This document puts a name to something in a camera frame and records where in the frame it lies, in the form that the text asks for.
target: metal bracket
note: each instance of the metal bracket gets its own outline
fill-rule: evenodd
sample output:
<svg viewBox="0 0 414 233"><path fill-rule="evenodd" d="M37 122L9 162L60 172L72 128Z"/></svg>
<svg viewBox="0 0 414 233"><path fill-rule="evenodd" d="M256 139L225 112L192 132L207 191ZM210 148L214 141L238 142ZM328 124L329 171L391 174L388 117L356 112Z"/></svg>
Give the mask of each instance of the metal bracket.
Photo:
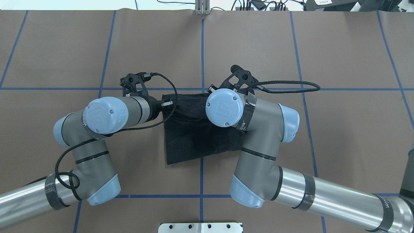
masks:
<svg viewBox="0 0 414 233"><path fill-rule="evenodd" d="M195 0L195 14L209 15L210 14L210 0Z"/></svg>
<svg viewBox="0 0 414 233"><path fill-rule="evenodd" d="M242 223L164 223L158 233L243 233Z"/></svg>

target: black fabric bag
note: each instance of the black fabric bag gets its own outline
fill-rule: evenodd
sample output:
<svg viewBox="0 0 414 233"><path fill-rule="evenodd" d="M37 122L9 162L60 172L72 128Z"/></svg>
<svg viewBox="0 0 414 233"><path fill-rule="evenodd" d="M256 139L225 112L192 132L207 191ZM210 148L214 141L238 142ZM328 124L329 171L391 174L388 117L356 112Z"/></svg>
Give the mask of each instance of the black fabric bag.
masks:
<svg viewBox="0 0 414 233"><path fill-rule="evenodd" d="M178 95L173 115L164 123L167 164L179 163L224 151L240 150L245 133L234 127L218 127L205 112L210 94ZM163 100L175 99L174 94L163 95ZM164 109L164 119L171 109Z"/></svg>

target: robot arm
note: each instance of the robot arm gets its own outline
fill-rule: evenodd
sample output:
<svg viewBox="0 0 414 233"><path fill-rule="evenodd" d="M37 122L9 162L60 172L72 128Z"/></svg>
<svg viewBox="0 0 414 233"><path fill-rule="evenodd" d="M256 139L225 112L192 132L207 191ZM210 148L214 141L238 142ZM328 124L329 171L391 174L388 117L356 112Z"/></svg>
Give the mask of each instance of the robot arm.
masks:
<svg viewBox="0 0 414 233"><path fill-rule="evenodd" d="M55 174L51 174L44 180L0 195L0 231L80 200L98 205L119 194L118 175L105 139L118 130L151 121L160 113L162 103L148 95L143 85L145 78L148 81L151 76L129 74L121 79L124 97L93 100L86 108L55 124L55 139L63 146L72 147L92 140L73 149L76 168L71 172L79 178L79 184L72 176L60 175L65 184L79 185L78 188L64 187ZM142 84L142 91L133 88L138 83Z"/></svg>
<svg viewBox="0 0 414 233"><path fill-rule="evenodd" d="M235 201L253 208L260 208L265 200L275 201L293 209L345 221L370 232L413 231L414 192L410 191L414 190L413 156L408 161L401 192L406 190L408 195L400 197L384 198L364 193L277 166L275 161L280 143L290 142L295 137L299 114L281 104L255 100L251 92L238 90L240 84L228 87L225 82L220 89L213 89L207 100L206 114L212 123L239 128L241 121L246 119L244 116L251 115L252 109L246 111L246 107L250 107L246 102L254 105L253 114L247 117L250 122L244 122L248 128L230 188ZM238 97L232 99L231 96L238 96L243 102L237 104ZM223 114L223 105L233 111Z"/></svg>

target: black cable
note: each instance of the black cable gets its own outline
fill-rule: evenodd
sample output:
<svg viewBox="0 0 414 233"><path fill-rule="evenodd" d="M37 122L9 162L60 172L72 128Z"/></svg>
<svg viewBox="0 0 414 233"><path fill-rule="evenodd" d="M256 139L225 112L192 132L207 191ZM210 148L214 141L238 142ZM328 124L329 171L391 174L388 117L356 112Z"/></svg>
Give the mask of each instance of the black cable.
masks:
<svg viewBox="0 0 414 233"><path fill-rule="evenodd" d="M112 136L112 135L114 135L114 134L116 134L116 133L119 133L119 132L122 132L122 131L130 131L130 130L140 130L140 129L149 129L149 128L152 128L152 127L156 127L156 126L158 126L158 125L160 125L160 124L162 124L162 123L164 123L165 121L167 121L168 119L170 119L170 117L173 115L173 113L174 113L174 111L175 111L175 109L176 109L176 107L177 107L177 104L178 104L178 93L177 93L177 89L176 89L176 87L174 86L174 84L167 78L167 77L165 77L164 75L162 75L162 74L160 74L160 73L150 73L151 74L151 76L161 76L163 79L165 79L167 82L169 82L170 84L171 84L171 86L173 87L173 89L174 89L174 93L175 93L175 96L176 96L176 100L175 100L175 102L174 102L174 106L173 106L173 109L172 109L172 111L171 111L171 113L164 119L164 120L162 120L162 121L160 121L160 122L158 122L158 123L156 123L156 124L153 124L153 125L150 125L150 126L145 126L145 127L139 127L139 128L127 128L127 129L120 129L120 130L118 130L118 131L116 131L115 133L110 133L110 134L108 134L108 135L106 135L107 137L110 137L110 136ZM69 151L71 151L71 150L73 150L73 149L76 149L76 148L78 148L78 147L80 147L80 146L83 146L83 145L86 145L86 144L88 144L88 143L91 143L91 142L94 142L94 141L96 141L96 139L90 139L90 140L87 140L87 141L85 141L85 142L82 142L82 143L79 143L79 144L77 144L77 145L75 145L75 146L73 146L73 147L71 147L71 148L69 148L69 149L67 149L65 152L63 152L63 154L59 157L59 159L58 159L58 161L56 162L56 165L55 165L55 177L56 177L56 179L58 179L59 180L59 183L61 184L61 185L63 185L65 188L68 188L68 189L77 189L78 187L79 187L79 185L80 185L80 181L79 181L79 177L77 176L77 175L75 175L74 173L71 173L71 172L59 172L59 164L60 164L60 162L62 161L62 159L64 158L64 156L69 152ZM68 184L66 184L62 179L61 179L61 177L60 177L60 175L68 175L68 176L72 176L72 177L74 177L75 178L75 180L77 181L77 185L75 185L75 186L72 186L72 185L68 185ZM35 182L37 182L37 181L40 181L40 180L43 180L43 179L45 179L46 177L42 177L42 178L40 178L40 179L37 179L37 180L35 180L35 181L33 181L33 182L31 182L31 183L28 183L28 184L32 184L32 183L35 183Z"/></svg>
<svg viewBox="0 0 414 233"><path fill-rule="evenodd" d="M194 4L195 5L195 2L163 2L160 0L156 0L156 1L160 3L181 3L181 4Z"/></svg>
<svg viewBox="0 0 414 233"><path fill-rule="evenodd" d="M223 8L220 8L220 7L212 7L211 9L214 9L214 8L217 8L217 9L220 9L220 10L224 10Z"/></svg>
<svg viewBox="0 0 414 233"><path fill-rule="evenodd" d="M47 178L47 176L44 176L44 177L39 178L39 179L37 179L37 180L34 180L34 181L32 181L32 182L30 182L30 183L28 183L28 184L25 184L25 186L26 186L26 185L29 185L29 184L36 183L36 182L41 181L41 180L44 180L44 179L46 179L46 178Z"/></svg>
<svg viewBox="0 0 414 233"><path fill-rule="evenodd" d="M231 6L231 10L233 10L234 5L236 4L237 0L234 0L233 5Z"/></svg>
<svg viewBox="0 0 414 233"><path fill-rule="evenodd" d="M303 84L303 85L309 85L309 86L313 86L315 88L312 89L305 89L305 90L292 90L292 91L271 91L268 90L267 88L263 87L262 89L259 88L259 90L270 93L270 94L285 94L285 93L303 93L303 92L315 92L315 91L319 91L320 90L320 86L316 83L311 83L311 82L306 82L306 81L286 81L286 80L275 80L275 81L265 81L265 82L258 82L256 84L250 85L247 87L251 88L251 87L256 87L259 85L268 85L268 84Z"/></svg>
<svg viewBox="0 0 414 233"><path fill-rule="evenodd" d="M267 4L267 6L266 6L265 10L267 10L267 8L269 7L269 5L270 5L271 3L274 3L274 8L276 9L277 2L276 2L276 1L270 1L270 2Z"/></svg>
<svg viewBox="0 0 414 233"><path fill-rule="evenodd" d="M86 145L86 144L88 144L88 143L94 142L94 141L96 141L96 139L94 139L94 138L93 138L93 139L90 139L90 140L84 141L84 142L82 142L82 143L79 143L79 144L77 144L77 145L74 145L73 147L71 147L71 148L69 148L69 149L65 150L65 151L63 152L63 154L62 154L62 155L58 158L58 161L56 162L56 165L55 165L55 178L56 178L56 179L58 179L58 180L59 180L59 183L60 183L61 185L63 185L65 188L68 188L68 189L77 189L77 188L79 187L79 185L80 185L80 181L79 181L79 177L78 177L77 175L75 175L74 173L72 173L72 172L59 172L59 164L60 164L60 162L62 161L63 157L64 157L67 153L69 153L69 151L71 151L71 150L73 150L73 149L76 149L76 148L78 148L78 147L80 147L80 146ZM73 177L75 178L75 180L77 181L77 185L72 186L72 185L68 185L68 184L66 184L66 183L62 180L62 178L60 177L60 175L68 175L68 176L73 176Z"/></svg>
<svg viewBox="0 0 414 233"><path fill-rule="evenodd" d="M151 76L152 75L157 75L157 76L161 76L163 79L165 79L165 80L167 80L167 82L169 82L170 84L171 84L171 86L173 87L173 89L174 89L174 93L175 93L175 95L176 95L176 101L174 102L174 106L173 106L173 109L171 110L171 113L164 119L164 120L162 120L162 121L160 121L160 122L158 122L158 123L156 123L156 124L153 124L153 125L150 125L150 126L145 126L145 127L139 127L139 128L126 128L126 129L120 129L120 130L118 130L118 131L116 131L115 133L119 133L119 132L122 132L122 131L129 131L129 130L140 130L140 129L149 129L149 128L152 128L152 127L155 127L155 126L158 126L158 125L160 125L160 124L162 124L162 123L164 123L165 121L167 121L168 119L170 119L170 117L173 115L173 113L174 113L174 111L175 111L175 109L176 109L176 107L177 107L177 103L178 103L178 93L177 93L177 89L176 89L176 87L174 86L174 84L167 78L167 77L165 77L164 75L162 75L162 74L160 74L160 73L151 73Z"/></svg>

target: blue grid line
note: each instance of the blue grid line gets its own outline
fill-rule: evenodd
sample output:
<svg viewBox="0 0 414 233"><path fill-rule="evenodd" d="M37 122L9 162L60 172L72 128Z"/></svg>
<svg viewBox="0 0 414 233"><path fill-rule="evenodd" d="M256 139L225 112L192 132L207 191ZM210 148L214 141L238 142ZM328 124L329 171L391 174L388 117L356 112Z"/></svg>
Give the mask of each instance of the blue grid line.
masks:
<svg viewBox="0 0 414 233"><path fill-rule="evenodd" d="M20 29L19 29L19 33L17 33L16 40L14 41L14 44L13 44L12 52L10 53L9 59L7 60L6 67L5 67L4 72L3 72L3 76L1 77L1 80L0 80L0 87L3 86L4 78L6 78L7 70L9 69L10 62L12 61L14 50L16 49L16 46L17 46L17 43L19 41L20 34L22 33L23 26L24 26L24 23L26 22L26 18L27 18L28 13L29 13L29 11L27 10L26 13L24 14L23 21L22 21L22 24L21 24Z"/></svg>
<svg viewBox="0 0 414 233"><path fill-rule="evenodd" d="M202 88L199 87L177 87L177 91L201 91ZM122 90L122 87L103 87L102 90ZM147 87L147 90L153 91L174 91L172 87Z"/></svg>
<svg viewBox="0 0 414 233"><path fill-rule="evenodd" d="M201 93L204 93L204 19L201 20ZM200 222L204 222L204 157L200 158Z"/></svg>
<svg viewBox="0 0 414 233"><path fill-rule="evenodd" d="M113 25L115 23L115 16L116 16L116 10L113 11L111 32L109 33L108 47L106 48L105 62L103 64L104 66L103 66L103 70L102 70L101 86L99 87L98 98L101 98L102 88L104 87L103 84L104 84L104 80L105 80L106 64L108 63L109 49L111 48L111 39L112 39Z"/></svg>
<svg viewBox="0 0 414 233"><path fill-rule="evenodd" d="M414 121L413 121L413 117L411 115L410 107L408 107L407 99L405 98L404 91L402 90L401 81L400 81L400 78L398 76L397 69L395 68L394 60L391 56L391 52L390 52L390 48L388 47L387 39L385 38L383 24L381 23L380 12L378 10L377 10L377 17L378 17L378 22L380 24L381 34L382 34L383 39L384 39L385 48L387 49L388 56L390 57L392 69L394 70L395 78L397 79L398 86L400 87L402 99L404 100L405 108L407 109L408 117L410 118L410 121L411 121L411 126L414 129Z"/></svg>
<svg viewBox="0 0 414 233"><path fill-rule="evenodd" d="M321 216L320 219L322 221L322 231L323 231L323 233L326 233L325 217Z"/></svg>
<svg viewBox="0 0 414 233"><path fill-rule="evenodd" d="M229 194L120 194L120 199L157 199L157 198L231 198Z"/></svg>
<svg viewBox="0 0 414 233"><path fill-rule="evenodd" d="M2 87L0 90L99 90L98 87Z"/></svg>
<svg viewBox="0 0 414 233"><path fill-rule="evenodd" d="M0 87L0 90L122 90L121 87ZM154 91L173 91L171 87L147 87L148 90ZM205 88L199 87L177 87L178 91L203 91ZM289 90L306 90L307 88L268 88L272 91L289 91ZM340 88L340 87L328 87L321 88L320 91L400 91L399 88ZM414 91L414 88L402 88L403 91Z"/></svg>
<svg viewBox="0 0 414 233"><path fill-rule="evenodd" d="M78 203L78 209L76 211L75 225L73 226L73 233L76 233L77 232L77 225L79 223L79 217L80 217L80 209L81 209L81 207L82 207L82 201L80 201Z"/></svg>
<svg viewBox="0 0 414 233"><path fill-rule="evenodd" d="M296 54L296 63L298 65L298 72L299 72L299 80L302 80L302 69L301 69L301 63L299 62L299 52L298 52L298 45L296 42L296 34L295 34L295 25L293 22L293 14L292 11L290 13L290 23L292 25L292 35L293 35L293 43L295 46L295 54ZM313 148L313 140L312 140L312 133L311 133L311 125L309 123L309 115L308 115L308 106L306 105L306 99L305 99L305 93L302 93L302 100L303 100L303 107L305 108L305 117L306 117L306 125L308 127L308 135L309 135L309 141L310 141L310 148L312 150L312 160L313 160L313 172L315 173L315 177L318 177L318 169L316 167L316 158L315 158L315 150ZM321 216L321 224L323 232L326 233L326 225L325 225L325 218Z"/></svg>

